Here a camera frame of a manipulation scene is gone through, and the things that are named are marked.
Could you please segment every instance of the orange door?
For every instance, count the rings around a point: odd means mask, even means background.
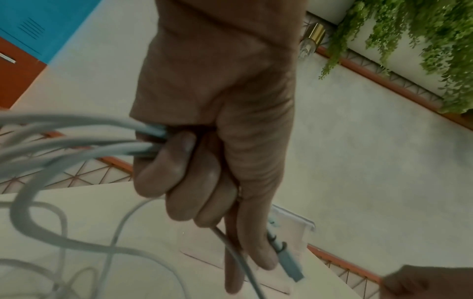
[[[0,107],[10,108],[46,64],[0,37]]]

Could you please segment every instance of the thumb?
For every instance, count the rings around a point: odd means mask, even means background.
[[[267,237],[268,214],[274,192],[263,198],[245,198],[240,202],[236,229],[241,246],[253,261],[265,270],[278,264],[278,257]]]

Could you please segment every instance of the leaves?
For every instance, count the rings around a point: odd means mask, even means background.
[[[324,78],[348,49],[370,17],[375,20],[367,48],[378,48],[386,66],[403,33],[411,46],[421,39],[422,67],[427,74],[442,75],[445,94],[442,112],[463,113],[473,108],[473,1],[471,0],[356,0],[332,36],[331,58],[322,70]]]

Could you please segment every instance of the hand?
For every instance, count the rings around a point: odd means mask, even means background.
[[[381,283],[381,299],[471,299],[473,268],[404,266]]]
[[[266,224],[293,123],[305,0],[156,2],[158,33],[131,116],[185,126],[190,132],[180,142],[189,149],[196,145],[188,166],[186,155],[172,151],[161,151],[154,161],[136,159],[135,188],[147,197],[166,193],[174,220],[212,227],[226,216],[231,241],[272,269],[277,255]],[[202,127],[210,133],[191,133]],[[168,177],[169,171],[178,175]],[[243,274],[226,254],[226,289],[236,293]]]

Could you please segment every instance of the beige floor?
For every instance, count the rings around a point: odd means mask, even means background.
[[[152,1],[104,0],[14,109],[127,115],[156,20]],[[342,67],[320,81],[324,63],[298,66],[275,202],[316,223],[314,245],[378,274],[473,266],[473,134]]]

